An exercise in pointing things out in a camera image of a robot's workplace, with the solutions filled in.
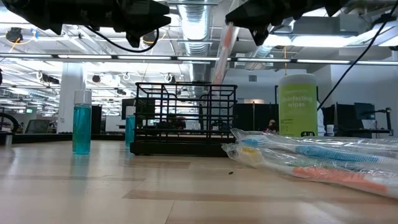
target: silver ductwork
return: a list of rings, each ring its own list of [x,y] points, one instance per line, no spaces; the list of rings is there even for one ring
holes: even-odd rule
[[[210,26],[210,6],[202,5],[178,5],[178,11],[181,15],[181,26],[183,38],[191,40],[185,44],[185,51],[189,56],[208,56],[210,45],[201,43],[201,40],[207,40]],[[192,81],[210,81],[210,65],[202,63],[193,63],[190,69]],[[195,89],[195,96],[200,97],[202,89]]]
[[[260,46],[258,49],[251,54],[251,57],[256,57],[256,58],[265,58],[267,57],[270,52],[272,51],[274,47],[273,46]],[[259,62],[248,62],[245,64],[244,69],[246,70],[260,70],[260,69],[265,69],[266,65],[264,63],[259,63]]]
[[[293,17],[284,19],[281,25],[271,29],[271,33],[278,32],[279,34],[291,34],[293,32],[294,23],[295,20],[293,19]],[[274,47],[275,46],[262,45],[258,47],[257,50],[250,55],[250,57],[256,57],[256,58],[268,57]],[[250,71],[260,70],[260,69],[266,69],[267,65],[265,63],[249,62],[245,64],[244,68]]]

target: black wire rack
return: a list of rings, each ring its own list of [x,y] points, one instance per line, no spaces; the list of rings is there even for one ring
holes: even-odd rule
[[[221,156],[230,133],[236,85],[136,83],[135,154]]]

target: green label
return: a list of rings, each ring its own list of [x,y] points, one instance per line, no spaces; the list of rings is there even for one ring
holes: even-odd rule
[[[316,85],[279,87],[279,132],[294,137],[318,135]]]

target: bottle with blue liquid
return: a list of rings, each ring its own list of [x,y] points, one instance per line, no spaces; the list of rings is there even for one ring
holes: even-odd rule
[[[89,154],[91,145],[91,91],[75,91],[73,153]]]
[[[124,142],[126,144],[126,148],[130,148],[130,143],[134,142],[134,125],[136,124],[136,107],[135,106],[127,106],[126,107],[126,133]]]

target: wooden table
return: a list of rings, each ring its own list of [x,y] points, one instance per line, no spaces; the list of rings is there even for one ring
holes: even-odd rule
[[[228,158],[141,157],[123,142],[0,148],[0,219],[16,224],[397,223],[398,200]]]

